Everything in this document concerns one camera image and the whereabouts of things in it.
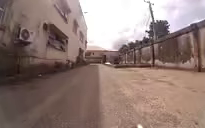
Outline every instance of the cloudy sky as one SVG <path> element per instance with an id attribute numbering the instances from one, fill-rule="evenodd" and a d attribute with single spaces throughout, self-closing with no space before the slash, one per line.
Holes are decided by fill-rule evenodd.
<path id="1" fill-rule="evenodd" d="M 168 20 L 171 32 L 205 19 L 205 0 L 150 0 L 155 20 Z M 143 0 L 80 0 L 91 45 L 115 50 L 145 36 L 151 21 Z"/>

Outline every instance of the asphalt road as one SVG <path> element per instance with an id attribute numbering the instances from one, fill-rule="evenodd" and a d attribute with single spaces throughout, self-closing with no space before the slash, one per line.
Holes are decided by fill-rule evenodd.
<path id="1" fill-rule="evenodd" d="M 0 88 L 0 128 L 138 124 L 205 128 L 205 73 L 88 65 Z"/>

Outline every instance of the tree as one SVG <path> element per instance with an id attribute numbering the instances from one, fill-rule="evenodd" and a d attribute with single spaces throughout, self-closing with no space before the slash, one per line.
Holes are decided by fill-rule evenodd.
<path id="1" fill-rule="evenodd" d="M 134 49 L 135 48 L 135 43 L 134 42 L 128 43 L 128 48 L 129 48 L 129 50 Z"/>
<path id="2" fill-rule="evenodd" d="M 150 42 L 150 39 L 148 37 L 143 37 L 143 39 L 142 39 L 143 46 L 148 46 L 149 42 Z"/>
<path id="3" fill-rule="evenodd" d="M 142 46 L 142 41 L 136 40 L 135 41 L 135 47 L 141 47 Z"/>
<path id="4" fill-rule="evenodd" d="M 127 51 L 128 51 L 128 45 L 126 45 L 126 44 L 123 44 L 122 46 L 121 46 L 121 48 L 119 48 L 119 52 L 120 53 L 122 53 L 122 54 L 124 54 L 124 53 L 126 53 Z"/>
<path id="5" fill-rule="evenodd" d="M 155 22 L 155 30 L 156 30 L 156 36 L 157 38 L 161 38 L 163 36 L 166 36 L 170 33 L 170 24 L 167 20 L 157 20 Z M 153 23 L 150 23 L 149 30 L 146 31 L 149 34 L 149 38 L 153 39 L 154 33 L 153 33 Z"/>

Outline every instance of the building wall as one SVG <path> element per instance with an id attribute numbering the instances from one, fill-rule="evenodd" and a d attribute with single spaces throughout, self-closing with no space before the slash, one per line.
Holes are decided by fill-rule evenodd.
<path id="1" fill-rule="evenodd" d="M 29 55 L 41 58 L 76 60 L 79 54 L 79 48 L 86 50 L 85 44 L 79 40 L 79 31 L 81 30 L 86 40 L 87 27 L 81 14 L 81 8 L 78 0 L 68 0 L 71 13 L 68 15 L 68 23 L 58 13 L 54 7 L 54 0 L 11 0 L 6 8 L 4 23 L 7 28 L 3 41 L 10 45 L 10 37 L 14 30 L 20 24 L 21 26 L 33 31 L 35 38 L 32 44 L 25 48 Z M 77 20 L 79 24 L 78 34 L 73 33 L 73 21 Z M 51 23 L 57 26 L 64 34 L 69 37 L 68 51 L 58 52 L 49 50 L 47 53 L 47 33 L 43 31 L 43 24 Z"/>
<path id="2" fill-rule="evenodd" d="M 89 62 L 101 62 L 103 59 L 103 56 L 106 55 L 107 62 L 113 63 L 114 58 L 119 56 L 119 52 L 117 51 L 94 51 L 94 50 L 88 50 L 88 53 L 90 52 L 90 55 L 86 55 L 86 59 Z"/>

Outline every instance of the distant building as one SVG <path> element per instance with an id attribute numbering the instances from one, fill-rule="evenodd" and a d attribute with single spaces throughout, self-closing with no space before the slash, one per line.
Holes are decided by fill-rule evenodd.
<path id="1" fill-rule="evenodd" d="M 30 64 L 84 59 L 87 26 L 79 0 L 0 0 L 0 42 Z"/>
<path id="2" fill-rule="evenodd" d="M 89 46 L 86 52 L 86 60 L 90 63 L 110 62 L 114 63 L 119 57 L 118 51 L 109 51 L 100 47 Z"/>

